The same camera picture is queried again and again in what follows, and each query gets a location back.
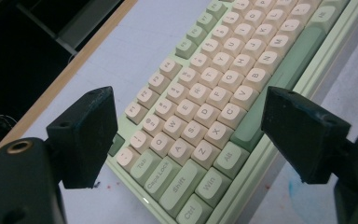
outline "space bar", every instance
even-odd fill
[[[303,30],[237,130],[231,135],[233,143],[249,152],[253,151],[263,135],[260,125],[268,86],[292,90],[324,39],[325,32],[318,27],[308,27]]]

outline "keycap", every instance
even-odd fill
[[[176,111],[177,104],[172,101],[164,98],[155,107],[155,113],[160,118],[167,120],[170,116],[172,116]]]
[[[178,83],[190,89],[193,87],[194,84],[197,83],[199,78],[200,73],[196,72],[194,69],[186,67],[179,74]]]
[[[319,7],[310,18],[307,26],[318,26],[328,33],[336,22],[338,15],[339,11],[335,6]]]
[[[238,38],[245,43],[252,37],[254,32],[255,28],[252,25],[241,23],[235,28],[233,37]]]
[[[163,119],[150,114],[145,118],[143,129],[151,136],[156,136],[157,133],[161,132],[163,126]]]
[[[215,39],[207,39],[201,46],[200,53],[204,54],[209,58],[214,58],[214,56],[220,51],[222,44]]]
[[[267,74],[273,74],[281,60],[282,58],[277,52],[264,51],[255,63],[255,67],[263,69]]]
[[[196,83],[189,91],[187,98],[198,105],[202,105],[205,103],[211,91],[210,88],[200,83]]]
[[[197,46],[204,40],[205,36],[206,32],[198,25],[193,25],[186,35],[187,39],[191,40],[191,42]]]
[[[167,58],[159,66],[159,72],[165,77],[172,80],[174,77],[176,77],[176,75],[178,74],[181,68],[182,68],[181,64],[177,63],[176,61],[170,58]]]
[[[266,18],[266,14],[260,10],[250,10],[246,13],[244,17],[244,23],[248,23],[253,27],[257,27],[261,24],[261,22]]]
[[[218,25],[212,30],[211,38],[224,45],[231,37],[232,31],[228,26]]]
[[[181,166],[169,157],[164,157],[159,165],[145,182],[145,190],[158,200],[173,178],[181,169]]]
[[[160,73],[155,73],[149,78],[149,88],[158,94],[162,94],[171,81]]]
[[[218,86],[234,92],[243,82],[244,76],[234,70],[228,70],[220,79]]]
[[[182,208],[176,221],[181,224],[204,223],[212,211],[213,209],[207,203],[193,194]]]
[[[152,150],[147,149],[133,164],[130,174],[140,185],[143,186],[160,162],[161,157]]]
[[[263,23],[271,24],[274,27],[280,27],[282,23],[286,20],[287,13],[282,9],[273,9],[271,10],[266,18],[264,19]]]
[[[136,152],[131,147],[123,147],[117,153],[117,162],[121,165],[127,172],[130,172],[133,164],[138,160],[139,153]]]
[[[230,11],[225,16],[223,16],[222,24],[231,29],[235,29],[238,24],[242,22],[242,20],[243,17],[239,13]]]
[[[258,92],[261,92],[265,88],[270,78],[271,76],[266,72],[266,70],[261,68],[252,68],[252,70],[243,80],[242,84],[244,86],[251,87]]]
[[[194,151],[194,147],[182,138],[178,138],[172,145],[168,155],[180,165],[185,165]]]
[[[283,58],[287,51],[292,47],[293,42],[293,39],[290,39],[288,35],[275,35],[272,37],[271,41],[269,41],[266,50],[274,51]]]
[[[241,50],[245,46],[245,43],[238,38],[231,37],[229,38],[225,45],[223,46],[223,52],[229,54],[232,57],[237,57],[240,54]]]
[[[125,113],[128,119],[130,119],[135,124],[139,124],[139,122],[141,122],[141,120],[145,117],[147,111],[148,110],[145,107],[135,102],[131,102],[127,106]]]
[[[190,61],[190,68],[202,73],[207,67],[209,67],[211,61],[212,59],[208,58],[205,54],[197,53]]]
[[[264,43],[268,43],[272,37],[275,36],[275,33],[277,32],[277,28],[271,24],[261,24],[255,29],[255,33],[252,36],[254,39],[259,39],[263,41]]]
[[[235,59],[234,62],[229,67],[230,70],[236,71],[237,73],[246,76],[248,72],[255,65],[255,59],[248,54],[240,54]]]
[[[277,0],[274,8],[281,9],[287,13],[290,13],[296,3],[297,0]]]
[[[199,111],[197,111],[194,120],[209,128],[211,127],[212,123],[217,119],[217,116],[219,114],[220,110],[218,110],[216,107],[209,104],[203,104],[200,107]]]
[[[216,207],[226,192],[231,180],[213,167],[202,178],[196,193],[211,207]]]
[[[151,141],[152,137],[149,134],[143,131],[136,131],[130,139],[130,145],[139,153],[143,153],[148,149]]]
[[[254,60],[257,61],[260,55],[264,52],[266,46],[267,44],[264,43],[262,40],[252,38],[246,43],[241,53],[245,55],[249,55],[250,57],[252,57]]]
[[[250,153],[245,149],[238,147],[232,142],[227,142],[222,152],[214,161],[213,166],[233,179],[248,159],[249,155]]]
[[[177,139],[186,125],[187,122],[173,115],[167,119],[167,122],[165,122],[163,131],[171,138]]]
[[[189,59],[196,49],[197,45],[184,37],[182,41],[176,45],[175,55],[183,59]]]
[[[236,129],[245,115],[245,109],[238,105],[228,103],[226,104],[225,108],[223,108],[217,120],[227,125],[231,129]]]
[[[206,32],[210,32],[216,23],[217,19],[208,12],[203,12],[197,19],[197,25]]]
[[[219,153],[219,148],[205,140],[201,140],[199,145],[194,149],[193,154],[191,154],[191,159],[196,161],[203,168],[209,169]]]
[[[225,104],[231,99],[232,93],[224,88],[215,87],[209,93],[209,97],[206,99],[206,103],[213,105],[218,109],[223,109]]]
[[[240,13],[245,16],[246,13],[252,9],[253,4],[249,0],[236,0],[232,5],[232,11]]]
[[[205,135],[205,139],[222,149],[234,131],[219,121],[215,121]]]
[[[190,122],[199,108],[199,105],[185,99],[177,106],[175,115],[186,122]]]
[[[209,89],[213,89],[219,82],[222,75],[223,72],[215,68],[208,67],[202,72],[199,83]]]
[[[172,217],[178,215],[205,174],[206,170],[194,161],[186,162],[159,199],[159,203],[168,214]]]
[[[258,91],[249,86],[239,86],[229,101],[248,111],[258,95]]]
[[[158,94],[150,90],[148,87],[143,87],[136,95],[138,103],[147,109],[150,109],[158,99]]]
[[[203,125],[191,120],[182,132],[181,137],[196,147],[208,131]]]
[[[152,139],[150,148],[152,148],[161,158],[168,154],[174,140],[166,133],[160,132]]]
[[[211,13],[218,20],[223,16],[226,10],[227,7],[225,7],[225,5],[221,2],[212,2],[206,7],[206,11]]]
[[[268,13],[274,5],[275,1],[273,0],[256,0],[253,9]]]
[[[186,98],[188,88],[176,82],[168,88],[167,99],[179,105]]]

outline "keyboard frame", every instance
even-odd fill
[[[326,80],[332,80],[333,78],[331,78],[331,76],[339,74],[340,69],[337,65],[345,63],[346,60],[349,59],[350,55],[345,52],[347,48],[343,48],[343,46],[349,45],[350,43],[348,42],[353,40],[353,35],[358,32],[357,29],[354,29],[353,27],[357,27],[357,25],[358,0],[351,0],[325,38],[321,47],[314,55],[293,91],[296,91],[309,99],[317,98],[316,103],[322,101],[321,99],[323,98],[318,94],[318,91],[323,91],[322,89],[330,85],[325,83]],[[183,60],[175,56],[174,51],[170,53],[169,57],[180,63],[183,67],[189,65],[189,60]],[[164,92],[161,94],[160,98],[165,95],[166,93]],[[153,113],[153,111],[154,107],[149,110],[148,114]],[[125,140],[123,147],[130,144],[129,139],[135,131],[142,129],[142,122],[138,125],[120,125],[123,123],[128,124],[127,120],[123,121],[124,119],[127,119],[125,114],[118,118],[119,129],[117,132],[124,139],[127,139]],[[106,163],[126,184],[127,188],[131,190],[131,192],[161,223],[176,223],[175,219],[170,217],[158,202],[149,196],[147,192],[132,179],[131,175],[116,162],[116,156],[108,156]],[[243,220],[244,217],[249,220],[267,192],[266,190],[261,190],[264,188],[266,179],[269,183],[272,183],[275,176],[281,170],[283,163],[284,160],[282,159],[282,155],[278,152],[275,146],[272,145],[269,139],[263,135],[257,147],[251,153],[247,162],[241,168],[240,173],[229,187],[228,191],[235,189],[238,193],[231,195],[231,197],[234,198],[233,201],[228,199],[225,195],[221,203],[214,209],[215,211],[219,211],[219,214],[213,212],[210,216],[210,220],[221,223],[232,223],[235,222],[239,216],[241,216],[241,220]]]

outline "shift key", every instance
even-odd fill
[[[206,170],[193,160],[185,163],[159,199],[159,203],[170,216],[178,215],[205,174]]]

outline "brass insert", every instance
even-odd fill
[[[7,149],[7,153],[8,154],[19,154],[22,153],[23,151],[29,149],[32,147],[32,142],[30,141],[20,141],[17,142],[13,145],[11,145],[8,149]]]

